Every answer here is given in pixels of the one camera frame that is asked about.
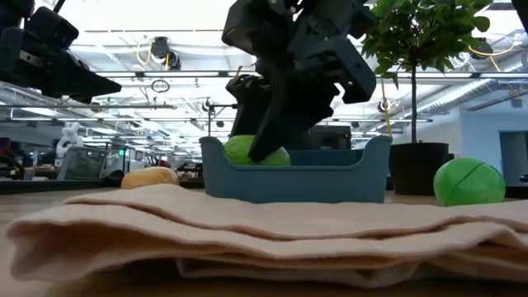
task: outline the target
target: towel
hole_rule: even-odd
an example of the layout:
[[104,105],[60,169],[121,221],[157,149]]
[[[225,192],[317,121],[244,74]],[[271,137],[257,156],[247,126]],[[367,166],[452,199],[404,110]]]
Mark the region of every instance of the towel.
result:
[[189,278],[361,288],[436,276],[528,282],[528,201],[254,205],[166,184],[70,198],[13,221],[6,236],[22,281],[74,281],[170,258]]

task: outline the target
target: black pot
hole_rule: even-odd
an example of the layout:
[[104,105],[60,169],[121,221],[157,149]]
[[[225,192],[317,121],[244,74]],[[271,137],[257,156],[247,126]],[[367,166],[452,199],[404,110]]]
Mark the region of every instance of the black pot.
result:
[[398,195],[433,196],[436,171],[449,159],[449,144],[396,144],[390,147],[389,170]]

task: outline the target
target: blue plastic tray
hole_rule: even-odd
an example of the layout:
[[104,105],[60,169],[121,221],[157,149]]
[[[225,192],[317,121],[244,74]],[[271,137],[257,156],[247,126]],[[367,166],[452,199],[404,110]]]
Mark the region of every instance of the blue plastic tray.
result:
[[364,150],[290,151],[292,166],[239,166],[213,137],[200,139],[205,192],[252,203],[383,203],[392,139],[373,138]]

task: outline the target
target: green toy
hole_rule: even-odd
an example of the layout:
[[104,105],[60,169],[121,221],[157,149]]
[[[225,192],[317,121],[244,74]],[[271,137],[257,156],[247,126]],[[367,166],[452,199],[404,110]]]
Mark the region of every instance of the green toy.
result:
[[259,163],[249,158],[249,149],[255,139],[254,135],[237,135],[232,137],[224,146],[225,156],[237,165],[262,165],[262,166],[290,166],[290,155],[284,148],[277,149],[269,157]]
[[436,198],[445,206],[499,203],[506,184],[494,167],[471,158],[452,160],[436,172]]

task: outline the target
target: desk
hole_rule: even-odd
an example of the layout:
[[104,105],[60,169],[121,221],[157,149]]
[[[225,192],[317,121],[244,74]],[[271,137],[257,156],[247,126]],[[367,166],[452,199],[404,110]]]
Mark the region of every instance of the desk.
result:
[[[13,219],[59,205],[71,196],[113,189],[91,189],[0,196],[2,233]],[[438,204],[433,197],[394,196],[389,203]],[[18,282],[7,271],[9,243],[0,238],[0,297],[354,297],[354,296],[521,296],[528,285],[492,282],[419,281],[382,290],[355,290],[342,285],[286,284],[249,280],[183,280],[170,263],[136,264],[119,273],[102,273],[68,284]]]

